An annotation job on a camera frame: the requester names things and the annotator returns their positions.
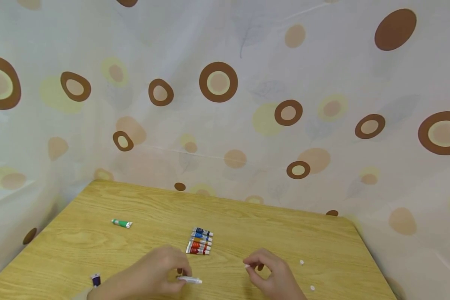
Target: blue paint tube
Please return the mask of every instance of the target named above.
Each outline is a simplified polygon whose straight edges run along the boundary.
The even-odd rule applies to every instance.
[[[196,238],[199,238],[199,239],[202,239],[202,240],[209,240],[209,241],[212,241],[212,238],[211,238],[211,237],[206,236],[206,235],[203,235],[202,233],[197,233],[197,232],[195,232],[195,231],[193,231],[192,236],[193,236],[193,237],[196,237]]]
[[[212,237],[212,236],[213,236],[213,233],[212,233],[212,232],[210,232],[210,231],[208,231],[208,230],[203,230],[203,229],[200,228],[200,227],[194,227],[194,228],[193,228],[193,231],[195,231],[196,233],[201,233],[201,234],[203,234],[203,235],[208,235],[209,237]]]

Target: set of paint tubes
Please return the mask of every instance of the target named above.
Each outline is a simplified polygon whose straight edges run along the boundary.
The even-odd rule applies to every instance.
[[[191,255],[209,255],[212,249],[212,236],[208,230],[194,227],[185,253]]]

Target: hand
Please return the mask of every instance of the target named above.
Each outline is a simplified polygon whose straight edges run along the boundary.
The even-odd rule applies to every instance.
[[[251,282],[271,300],[307,300],[288,264],[269,250],[256,250],[243,263],[250,265],[246,270]],[[256,267],[258,271],[262,271],[264,265],[272,272],[267,279],[263,279],[255,271]]]
[[[158,247],[94,288],[87,299],[118,300],[130,296],[178,293],[186,282],[169,282],[168,272],[173,269],[177,269],[178,274],[192,275],[187,256],[181,250],[172,246]]]

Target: curtain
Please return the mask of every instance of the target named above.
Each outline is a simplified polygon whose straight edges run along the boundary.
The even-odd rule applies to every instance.
[[[450,300],[450,0],[0,0],[0,271],[97,178],[348,218]]]

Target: red paint tube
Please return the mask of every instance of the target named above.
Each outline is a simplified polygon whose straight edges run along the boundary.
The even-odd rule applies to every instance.
[[[187,247],[187,251],[185,253],[191,254],[191,255],[209,255],[210,251],[205,250],[205,249],[195,248],[195,247],[193,247],[193,248]]]

